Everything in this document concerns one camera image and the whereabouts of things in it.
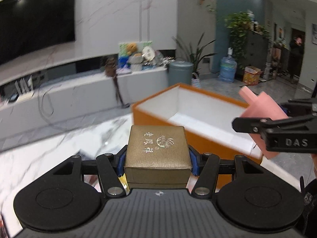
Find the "gold jewelry box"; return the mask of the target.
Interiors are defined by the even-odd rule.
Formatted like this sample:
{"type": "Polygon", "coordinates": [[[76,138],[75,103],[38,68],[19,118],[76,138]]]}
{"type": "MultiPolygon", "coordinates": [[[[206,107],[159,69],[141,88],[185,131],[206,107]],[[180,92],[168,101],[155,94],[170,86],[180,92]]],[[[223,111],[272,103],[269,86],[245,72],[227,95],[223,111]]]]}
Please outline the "gold jewelry box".
{"type": "Polygon", "coordinates": [[[191,170],[184,127],[131,127],[124,164],[130,189],[183,189],[191,170]]]}

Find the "orange storage box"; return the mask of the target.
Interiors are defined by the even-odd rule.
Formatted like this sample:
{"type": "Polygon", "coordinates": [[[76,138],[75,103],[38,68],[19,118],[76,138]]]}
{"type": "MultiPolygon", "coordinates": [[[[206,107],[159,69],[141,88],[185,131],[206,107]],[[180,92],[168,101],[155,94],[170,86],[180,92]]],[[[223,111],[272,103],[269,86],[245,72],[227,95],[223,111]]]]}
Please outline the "orange storage box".
{"type": "Polygon", "coordinates": [[[132,106],[135,125],[183,126],[197,152],[224,160],[244,155],[261,164],[262,152],[248,134],[236,133],[232,121],[247,104],[185,84],[176,84],[132,106]]]}

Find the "yellow cardboard box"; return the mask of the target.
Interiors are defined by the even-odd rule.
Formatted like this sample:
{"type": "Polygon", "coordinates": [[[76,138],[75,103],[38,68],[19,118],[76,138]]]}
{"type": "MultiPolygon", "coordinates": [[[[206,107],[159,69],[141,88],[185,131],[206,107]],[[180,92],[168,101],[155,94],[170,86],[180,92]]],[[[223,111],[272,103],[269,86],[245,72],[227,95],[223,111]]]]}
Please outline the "yellow cardboard box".
{"type": "Polygon", "coordinates": [[[257,85],[262,71],[254,66],[246,66],[244,69],[243,82],[247,85],[257,85]]]}

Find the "white marble TV console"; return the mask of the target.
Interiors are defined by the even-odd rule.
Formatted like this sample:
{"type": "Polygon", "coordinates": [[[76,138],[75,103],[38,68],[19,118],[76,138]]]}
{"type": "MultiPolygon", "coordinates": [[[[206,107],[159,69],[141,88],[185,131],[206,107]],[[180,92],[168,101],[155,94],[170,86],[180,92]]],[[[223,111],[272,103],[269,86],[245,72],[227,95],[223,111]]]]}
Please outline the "white marble TV console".
{"type": "MultiPolygon", "coordinates": [[[[162,67],[117,77],[124,103],[135,103],[168,87],[162,67]]],[[[1,138],[120,105],[115,86],[104,73],[84,76],[34,92],[31,99],[1,106],[1,138]]]]}

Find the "dark grey drawer cabinet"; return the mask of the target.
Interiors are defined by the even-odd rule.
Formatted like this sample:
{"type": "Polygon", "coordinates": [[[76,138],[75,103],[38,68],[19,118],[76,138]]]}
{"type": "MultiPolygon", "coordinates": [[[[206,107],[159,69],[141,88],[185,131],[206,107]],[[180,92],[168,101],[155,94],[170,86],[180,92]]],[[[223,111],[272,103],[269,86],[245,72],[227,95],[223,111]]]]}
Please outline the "dark grey drawer cabinet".
{"type": "Polygon", "coordinates": [[[248,31],[243,66],[253,66],[264,71],[269,40],[257,32],[248,31]]]}

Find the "grey round trash bin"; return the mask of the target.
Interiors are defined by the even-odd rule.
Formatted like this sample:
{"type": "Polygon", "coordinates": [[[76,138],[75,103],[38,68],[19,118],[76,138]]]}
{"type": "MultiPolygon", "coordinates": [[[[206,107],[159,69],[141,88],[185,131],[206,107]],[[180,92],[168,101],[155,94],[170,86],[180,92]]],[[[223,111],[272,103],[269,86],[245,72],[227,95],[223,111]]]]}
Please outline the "grey round trash bin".
{"type": "Polygon", "coordinates": [[[173,61],[168,67],[168,84],[173,86],[177,83],[191,85],[193,64],[187,61],[173,61]]]}

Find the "blue water jug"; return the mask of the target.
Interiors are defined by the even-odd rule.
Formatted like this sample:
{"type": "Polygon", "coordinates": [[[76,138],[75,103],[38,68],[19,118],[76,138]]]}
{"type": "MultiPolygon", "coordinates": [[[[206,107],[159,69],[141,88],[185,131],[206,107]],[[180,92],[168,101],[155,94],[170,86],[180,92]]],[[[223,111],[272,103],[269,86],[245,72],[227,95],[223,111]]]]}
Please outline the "blue water jug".
{"type": "Polygon", "coordinates": [[[233,83],[235,79],[237,63],[233,58],[233,49],[228,48],[227,56],[220,62],[219,80],[227,83],[233,83]]]}

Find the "tall green floor plant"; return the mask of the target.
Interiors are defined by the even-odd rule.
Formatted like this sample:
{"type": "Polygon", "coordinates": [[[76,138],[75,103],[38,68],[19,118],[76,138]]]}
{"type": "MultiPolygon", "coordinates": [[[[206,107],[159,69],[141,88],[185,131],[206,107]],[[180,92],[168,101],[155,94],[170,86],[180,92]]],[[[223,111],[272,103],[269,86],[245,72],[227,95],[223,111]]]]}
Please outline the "tall green floor plant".
{"type": "Polygon", "coordinates": [[[177,47],[181,50],[183,59],[187,62],[193,64],[193,73],[199,75],[199,64],[209,57],[213,57],[216,53],[206,53],[204,54],[205,48],[213,44],[216,40],[209,41],[207,44],[202,45],[201,42],[204,38],[205,33],[201,34],[196,47],[193,47],[192,43],[189,42],[187,45],[185,41],[180,36],[173,36],[173,41],[176,43],[177,47]]]}

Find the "white wifi router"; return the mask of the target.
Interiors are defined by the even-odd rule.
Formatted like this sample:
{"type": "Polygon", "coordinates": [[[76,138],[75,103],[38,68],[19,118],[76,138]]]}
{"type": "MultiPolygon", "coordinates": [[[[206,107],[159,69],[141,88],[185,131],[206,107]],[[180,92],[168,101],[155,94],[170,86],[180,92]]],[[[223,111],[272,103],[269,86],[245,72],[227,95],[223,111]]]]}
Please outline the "white wifi router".
{"type": "Polygon", "coordinates": [[[18,93],[17,102],[29,100],[33,97],[34,88],[32,75],[30,77],[23,77],[22,79],[16,81],[14,85],[18,93]]]}

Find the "teddy bear picture pile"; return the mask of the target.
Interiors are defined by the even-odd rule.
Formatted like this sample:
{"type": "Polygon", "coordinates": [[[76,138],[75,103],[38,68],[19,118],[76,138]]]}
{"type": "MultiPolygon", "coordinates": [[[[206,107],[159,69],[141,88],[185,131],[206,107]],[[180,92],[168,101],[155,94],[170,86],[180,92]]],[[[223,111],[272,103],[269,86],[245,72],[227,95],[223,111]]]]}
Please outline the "teddy bear picture pile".
{"type": "Polygon", "coordinates": [[[166,65],[165,57],[154,49],[152,41],[121,42],[118,46],[118,68],[141,71],[166,65]]]}

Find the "leafy plant on cabinet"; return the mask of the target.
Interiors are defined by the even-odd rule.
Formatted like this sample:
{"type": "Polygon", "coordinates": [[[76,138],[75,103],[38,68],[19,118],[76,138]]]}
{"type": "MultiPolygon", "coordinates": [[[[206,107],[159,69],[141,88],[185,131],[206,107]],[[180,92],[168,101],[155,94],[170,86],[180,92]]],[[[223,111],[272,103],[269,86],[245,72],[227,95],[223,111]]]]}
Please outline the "leafy plant on cabinet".
{"type": "Polygon", "coordinates": [[[251,23],[249,14],[243,11],[229,14],[225,18],[225,26],[229,29],[229,46],[233,50],[236,62],[245,57],[251,23]]]}

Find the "black wall television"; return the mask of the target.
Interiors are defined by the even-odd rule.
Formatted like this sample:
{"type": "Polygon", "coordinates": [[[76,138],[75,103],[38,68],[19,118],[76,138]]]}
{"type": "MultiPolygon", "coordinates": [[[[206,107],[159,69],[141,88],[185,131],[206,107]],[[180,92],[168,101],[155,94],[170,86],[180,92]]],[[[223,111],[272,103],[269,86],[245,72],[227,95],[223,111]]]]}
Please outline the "black wall television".
{"type": "Polygon", "coordinates": [[[75,0],[2,0],[1,63],[75,41],[75,0]]]}

